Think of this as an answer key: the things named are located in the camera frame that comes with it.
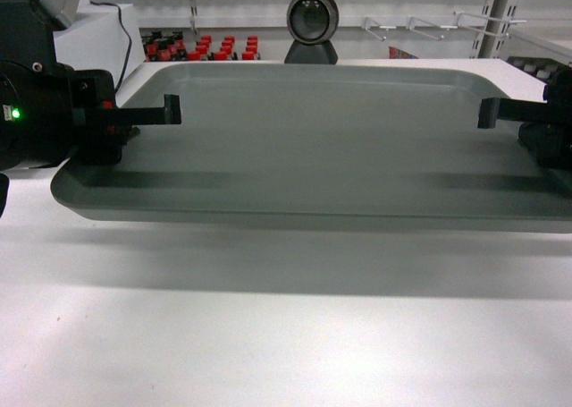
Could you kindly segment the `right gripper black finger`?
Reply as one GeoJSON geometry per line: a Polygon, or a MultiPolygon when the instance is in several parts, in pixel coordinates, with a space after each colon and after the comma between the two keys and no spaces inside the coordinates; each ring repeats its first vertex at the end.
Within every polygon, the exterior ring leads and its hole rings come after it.
{"type": "Polygon", "coordinates": [[[498,120],[570,126],[571,109],[549,103],[484,98],[479,107],[477,128],[494,129],[498,120]]]}

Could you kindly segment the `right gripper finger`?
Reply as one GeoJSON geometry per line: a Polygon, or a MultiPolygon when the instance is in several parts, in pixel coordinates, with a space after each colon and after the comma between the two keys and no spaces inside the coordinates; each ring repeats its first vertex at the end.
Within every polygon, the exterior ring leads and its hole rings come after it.
{"type": "Polygon", "coordinates": [[[518,140],[535,156],[538,166],[547,169],[571,169],[571,126],[523,123],[518,140]]]}

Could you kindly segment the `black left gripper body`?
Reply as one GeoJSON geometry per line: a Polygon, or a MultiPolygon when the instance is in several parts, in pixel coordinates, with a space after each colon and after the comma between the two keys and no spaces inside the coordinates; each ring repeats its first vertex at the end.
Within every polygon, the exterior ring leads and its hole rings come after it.
{"type": "Polygon", "coordinates": [[[76,154],[73,109],[115,104],[113,77],[56,60],[57,30],[39,0],[1,0],[1,167],[58,166],[76,154]]]}

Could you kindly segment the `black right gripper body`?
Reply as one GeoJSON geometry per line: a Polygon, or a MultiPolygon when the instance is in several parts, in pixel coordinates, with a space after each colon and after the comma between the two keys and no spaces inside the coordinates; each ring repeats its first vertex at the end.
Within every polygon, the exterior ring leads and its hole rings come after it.
{"type": "Polygon", "coordinates": [[[571,107],[571,71],[556,72],[547,82],[543,90],[543,100],[549,105],[571,107]]]}

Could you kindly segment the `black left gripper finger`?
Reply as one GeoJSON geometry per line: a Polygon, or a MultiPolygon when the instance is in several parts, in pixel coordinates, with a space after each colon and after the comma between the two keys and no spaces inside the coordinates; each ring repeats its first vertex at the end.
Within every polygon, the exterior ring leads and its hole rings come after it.
{"type": "Polygon", "coordinates": [[[83,165],[117,165],[122,160],[123,147],[139,134],[136,126],[86,129],[79,135],[75,157],[83,165]]]}
{"type": "Polygon", "coordinates": [[[74,108],[73,123],[76,126],[178,125],[181,124],[181,100],[178,95],[166,94],[161,107],[74,108]]]}

